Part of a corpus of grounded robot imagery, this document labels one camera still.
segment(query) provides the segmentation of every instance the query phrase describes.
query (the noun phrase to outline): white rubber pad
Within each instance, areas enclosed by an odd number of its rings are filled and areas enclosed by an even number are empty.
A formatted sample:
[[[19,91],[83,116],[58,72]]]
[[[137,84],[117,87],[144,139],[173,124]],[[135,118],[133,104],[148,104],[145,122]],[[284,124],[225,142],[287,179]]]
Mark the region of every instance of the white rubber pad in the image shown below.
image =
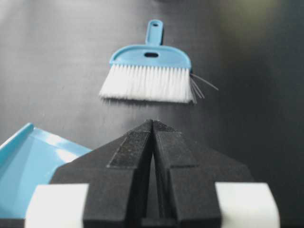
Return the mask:
[[[38,185],[25,219],[25,228],[82,228],[88,184]]]
[[[280,228],[276,202],[266,183],[215,183],[222,228]]]

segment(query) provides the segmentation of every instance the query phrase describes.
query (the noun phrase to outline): dustpan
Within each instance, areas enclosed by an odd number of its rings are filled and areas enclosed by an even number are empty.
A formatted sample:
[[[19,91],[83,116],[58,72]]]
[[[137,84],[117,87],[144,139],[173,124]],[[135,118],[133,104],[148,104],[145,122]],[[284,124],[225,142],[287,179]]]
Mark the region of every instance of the dustpan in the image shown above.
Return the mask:
[[[0,219],[23,219],[35,187],[91,151],[26,124],[0,146]]]

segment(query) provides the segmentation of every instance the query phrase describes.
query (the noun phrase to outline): hand brush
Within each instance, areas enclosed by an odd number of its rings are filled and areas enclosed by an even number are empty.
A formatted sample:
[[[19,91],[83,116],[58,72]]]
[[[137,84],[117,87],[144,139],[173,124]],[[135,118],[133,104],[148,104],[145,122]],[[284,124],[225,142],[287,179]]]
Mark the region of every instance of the hand brush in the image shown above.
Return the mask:
[[[112,55],[101,98],[196,103],[195,93],[204,97],[190,77],[187,54],[161,45],[162,30],[160,20],[151,20],[145,45],[126,46]]]

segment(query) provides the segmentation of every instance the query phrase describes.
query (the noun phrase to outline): brush handle hole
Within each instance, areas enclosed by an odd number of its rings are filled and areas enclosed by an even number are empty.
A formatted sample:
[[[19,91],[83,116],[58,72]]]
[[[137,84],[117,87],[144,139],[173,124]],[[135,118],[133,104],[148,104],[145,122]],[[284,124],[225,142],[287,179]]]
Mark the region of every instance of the brush handle hole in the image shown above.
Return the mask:
[[[155,52],[146,52],[144,54],[144,56],[148,57],[148,58],[157,58],[158,57],[158,54],[155,53]]]
[[[146,45],[159,46],[162,41],[162,27],[163,24],[160,20],[150,20],[148,23]]]

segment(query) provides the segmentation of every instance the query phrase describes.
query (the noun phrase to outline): blue dustpan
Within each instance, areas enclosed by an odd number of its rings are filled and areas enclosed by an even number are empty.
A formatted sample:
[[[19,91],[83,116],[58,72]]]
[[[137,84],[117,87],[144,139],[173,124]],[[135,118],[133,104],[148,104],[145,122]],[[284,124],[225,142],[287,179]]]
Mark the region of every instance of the blue dustpan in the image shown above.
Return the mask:
[[[146,45],[130,45],[116,51],[110,65],[156,66],[186,68],[191,70],[191,61],[186,53],[169,46],[161,46],[163,23],[150,20]]]
[[[91,150],[27,124],[0,146],[0,219],[22,219],[35,187]]]

